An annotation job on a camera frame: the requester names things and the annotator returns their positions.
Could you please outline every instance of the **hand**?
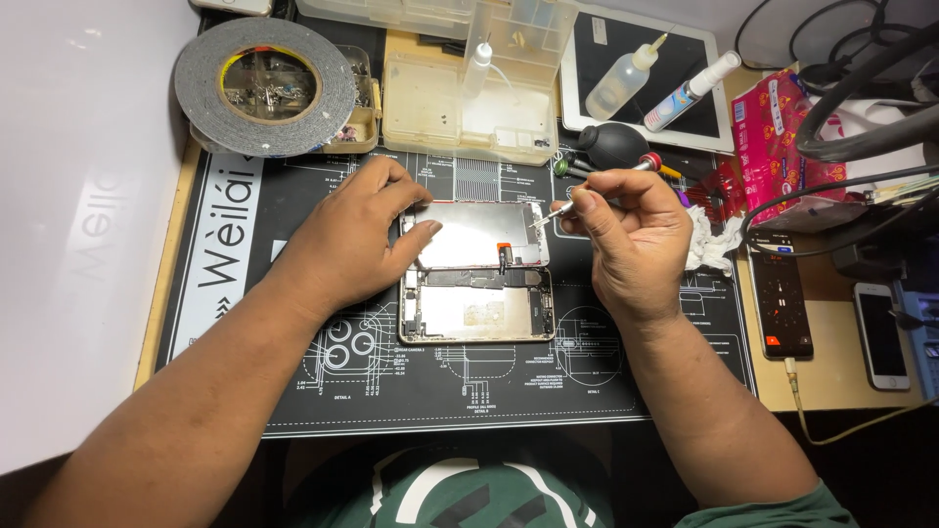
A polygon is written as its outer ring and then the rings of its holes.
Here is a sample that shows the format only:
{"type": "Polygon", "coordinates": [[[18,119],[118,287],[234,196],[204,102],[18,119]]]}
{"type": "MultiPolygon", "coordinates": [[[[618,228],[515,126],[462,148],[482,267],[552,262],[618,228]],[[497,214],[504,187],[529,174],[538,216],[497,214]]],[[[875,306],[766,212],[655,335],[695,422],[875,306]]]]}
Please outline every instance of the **hand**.
{"type": "Polygon", "coordinates": [[[323,198],[265,277],[320,320],[401,278],[442,224],[415,225],[394,247],[388,228],[414,203],[434,197],[387,156],[375,156],[323,198]]]}
{"type": "Polygon", "coordinates": [[[621,330],[654,335],[680,317],[692,224],[668,183],[650,171],[609,170],[590,174],[571,198],[561,229],[591,238],[593,289],[621,330]]]}

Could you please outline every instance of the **white tablet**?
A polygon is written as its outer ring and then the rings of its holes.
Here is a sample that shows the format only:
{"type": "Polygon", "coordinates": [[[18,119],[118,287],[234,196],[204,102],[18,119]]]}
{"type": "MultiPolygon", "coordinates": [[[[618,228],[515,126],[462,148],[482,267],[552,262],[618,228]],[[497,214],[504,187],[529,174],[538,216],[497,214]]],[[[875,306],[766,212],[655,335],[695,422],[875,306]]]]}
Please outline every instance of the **white tablet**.
{"type": "Polygon", "coordinates": [[[609,8],[577,5],[580,13],[561,61],[564,128],[580,131],[588,125],[602,124],[587,113],[587,95],[618,58],[669,32],[658,50],[649,82],[612,120],[640,131],[650,143],[733,154],[731,120],[722,83],[663,131],[649,132],[642,126],[646,113],[717,61],[714,34],[609,8]]]}

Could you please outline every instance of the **tissue box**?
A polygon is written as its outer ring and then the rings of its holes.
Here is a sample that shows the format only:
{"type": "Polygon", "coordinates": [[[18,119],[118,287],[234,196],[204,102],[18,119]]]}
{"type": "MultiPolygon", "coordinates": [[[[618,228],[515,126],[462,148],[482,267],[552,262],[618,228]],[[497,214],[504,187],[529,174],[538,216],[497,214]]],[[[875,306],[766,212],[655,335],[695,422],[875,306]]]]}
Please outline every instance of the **tissue box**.
{"type": "MultiPolygon", "coordinates": [[[[792,191],[847,178],[844,163],[808,160],[795,133],[811,103],[793,70],[766,77],[733,100],[733,132],[750,210],[792,191]]],[[[760,213],[753,226],[812,233],[864,212],[844,189],[796,198],[760,213]]]]}

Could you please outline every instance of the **precision screwdriver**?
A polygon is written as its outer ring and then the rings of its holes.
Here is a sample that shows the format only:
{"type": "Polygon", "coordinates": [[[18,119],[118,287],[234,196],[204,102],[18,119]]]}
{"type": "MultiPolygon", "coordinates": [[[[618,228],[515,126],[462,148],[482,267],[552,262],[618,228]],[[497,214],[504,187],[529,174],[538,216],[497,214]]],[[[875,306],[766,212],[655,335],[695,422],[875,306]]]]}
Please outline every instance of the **precision screwdriver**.
{"type": "MultiPolygon", "coordinates": [[[[653,172],[658,172],[661,168],[662,158],[659,158],[658,154],[654,152],[649,152],[648,154],[643,154],[642,157],[639,158],[639,164],[633,167],[633,170],[651,170],[653,172]]],[[[550,213],[548,216],[542,218],[534,224],[529,225],[529,227],[541,227],[542,225],[547,224],[551,220],[554,220],[555,218],[561,216],[562,214],[566,214],[573,209],[574,200],[567,200],[558,210],[550,213]]]]}

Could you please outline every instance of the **charging cable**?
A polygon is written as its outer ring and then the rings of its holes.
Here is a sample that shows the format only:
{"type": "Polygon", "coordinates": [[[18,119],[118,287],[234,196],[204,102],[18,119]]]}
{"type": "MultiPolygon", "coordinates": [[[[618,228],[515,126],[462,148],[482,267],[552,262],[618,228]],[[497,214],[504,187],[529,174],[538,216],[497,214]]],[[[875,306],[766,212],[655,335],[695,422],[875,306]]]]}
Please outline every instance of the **charging cable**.
{"type": "Polygon", "coordinates": [[[893,418],[894,416],[900,416],[901,414],[904,414],[905,412],[915,411],[919,409],[920,407],[926,407],[927,405],[932,405],[933,403],[939,401],[939,396],[931,397],[930,399],[922,403],[917,403],[916,405],[905,407],[898,411],[893,411],[879,418],[874,418],[873,420],[870,420],[869,422],[865,422],[859,426],[851,427],[850,429],[840,434],[837,434],[831,438],[828,438],[825,440],[814,441],[812,440],[812,437],[808,435],[808,425],[806,425],[806,413],[802,409],[802,398],[799,397],[799,375],[795,371],[795,358],[786,358],[785,364],[786,364],[786,375],[789,377],[789,385],[793,388],[793,398],[795,399],[795,408],[799,411],[799,423],[802,425],[802,432],[806,435],[806,440],[808,440],[808,443],[811,443],[812,445],[827,445],[829,443],[836,442],[850,434],[856,433],[857,431],[863,429],[864,427],[872,426],[874,424],[879,424],[881,422],[884,422],[885,420],[889,420],[890,418],[893,418]]]}

